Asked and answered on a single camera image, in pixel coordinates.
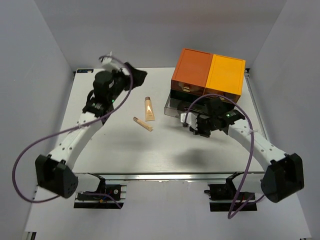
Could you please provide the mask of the clear yellow drawer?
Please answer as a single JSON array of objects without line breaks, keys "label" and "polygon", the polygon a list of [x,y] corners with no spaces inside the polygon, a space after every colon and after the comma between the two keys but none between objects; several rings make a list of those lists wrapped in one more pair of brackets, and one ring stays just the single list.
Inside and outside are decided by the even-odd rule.
[{"label": "clear yellow drawer", "polygon": [[220,95],[221,100],[224,102],[227,102],[227,100],[224,97],[227,97],[228,99],[232,100],[233,102],[237,103],[241,97],[241,95],[238,94],[234,94],[234,93],[230,93],[230,92],[224,92],[224,91],[220,91],[220,90],[216,90],[216,89],[211,89],[211,88],[205,88],[204,95],[207,94],[216,94],[216,95]]}]

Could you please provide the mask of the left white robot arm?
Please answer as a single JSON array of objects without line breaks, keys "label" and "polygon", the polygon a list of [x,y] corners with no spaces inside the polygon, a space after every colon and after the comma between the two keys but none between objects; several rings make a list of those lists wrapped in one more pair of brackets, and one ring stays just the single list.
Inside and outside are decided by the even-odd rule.
[{"label": "left white robot arm", "polygon": [[96,200],[105,196],[102,177],[91,173],[75,174],[73,167],[87,143],[106,123],[118,96],[144,83],[148,74],[146,71],[138,70],[128,62],[124,65],[128,74],[112,63],[95,74],[93,89],[87,95],[76,129],[70,130],[48,155],[37,157],[36,177],[41,188],[65,199],[83,191],[88,191]]}]

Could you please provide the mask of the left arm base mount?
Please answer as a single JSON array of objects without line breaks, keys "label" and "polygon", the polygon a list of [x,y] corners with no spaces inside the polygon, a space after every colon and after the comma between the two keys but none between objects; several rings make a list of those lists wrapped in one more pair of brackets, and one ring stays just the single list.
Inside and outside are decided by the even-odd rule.
[{"label": "left arm base mount", "polygon": [[93,173],[77,173],[75,209],[121,209],[127,195],[127,183]]}]

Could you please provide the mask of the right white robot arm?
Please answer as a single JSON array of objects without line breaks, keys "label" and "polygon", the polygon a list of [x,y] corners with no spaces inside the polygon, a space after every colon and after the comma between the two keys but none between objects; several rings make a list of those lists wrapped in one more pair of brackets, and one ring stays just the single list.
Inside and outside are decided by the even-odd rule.
[{"label": "right white robot arm", "polygon": [[288,154],[271,144],[259,132],[250,128],[249,121],[237,109],[229,110],[219,98],[205,103],[205,112],[186,111],[180,115],[183,126],[194,135],[209,137],[212,131],[222,131],[241,144],[257,160],[262,174],[236,172],[225,180],[221,192],[212,197],[221,199],[223,195],[236,200],[248,193],[264,195],[273,203],[291,196],[305,187],[303,161],[296,154]]}]

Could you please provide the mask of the small beige concealer tube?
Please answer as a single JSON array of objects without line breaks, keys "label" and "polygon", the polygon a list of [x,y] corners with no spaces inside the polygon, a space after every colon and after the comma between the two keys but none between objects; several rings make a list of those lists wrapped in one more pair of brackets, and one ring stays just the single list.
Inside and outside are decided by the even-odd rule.
[{"label": "small beige concealer tube", "polygon": [[139,124],[141,127],[143,127],[144,129],[148,130],[149,132],[152,132],[153,131],[153,127],[148,125],[146,122],[140,120],[139,118],[137,117],[133,117],[133,120]]}]

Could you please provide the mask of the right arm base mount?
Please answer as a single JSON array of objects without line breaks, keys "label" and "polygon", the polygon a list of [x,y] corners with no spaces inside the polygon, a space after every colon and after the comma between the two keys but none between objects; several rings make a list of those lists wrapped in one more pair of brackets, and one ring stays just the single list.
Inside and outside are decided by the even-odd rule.
[{"label": "right arm base mount", "polygon": [[[208,184],[208,188],[203,192],[209,197],[210,212],[228,212],[233,198],[237,192],[237,187],[234,186],[232,180],[235,177],[240,176],[240,172],[236,172],[231,176],[228,176],[224,183],[212,183]],[[233,207],[233,211],[237,210],[253,193],[240,192]],[[246,206],[244,206],[241,212],[255,212],[257,211],[257,204],[254,203],[256,196],[253,195],[251,200]]]}]

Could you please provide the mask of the clear orange drawer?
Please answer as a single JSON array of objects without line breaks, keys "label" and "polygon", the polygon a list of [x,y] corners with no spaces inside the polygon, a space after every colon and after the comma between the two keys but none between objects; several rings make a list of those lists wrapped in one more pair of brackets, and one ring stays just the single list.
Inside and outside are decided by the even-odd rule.
[{"label": "clear orange drawer", "polygon": [[202,86],[185,83],[181,81],[175,81],[175,80],[171,81],[171,89],[178,92],[193,94],[197,96],[202,96],[205,90],[205,88]]}]

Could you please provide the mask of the large beige cosmetic tube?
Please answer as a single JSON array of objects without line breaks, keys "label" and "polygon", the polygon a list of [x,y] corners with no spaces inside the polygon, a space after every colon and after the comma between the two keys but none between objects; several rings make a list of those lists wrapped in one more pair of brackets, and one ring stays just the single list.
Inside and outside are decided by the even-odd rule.
[{"label": "large beige cosmetic tube", "polygon": [[155,115],[153,111],[152,101],[149,96],[145,97],[144,100],[144,108],[145,108],[145,120],[148,121],[154,121]]}]

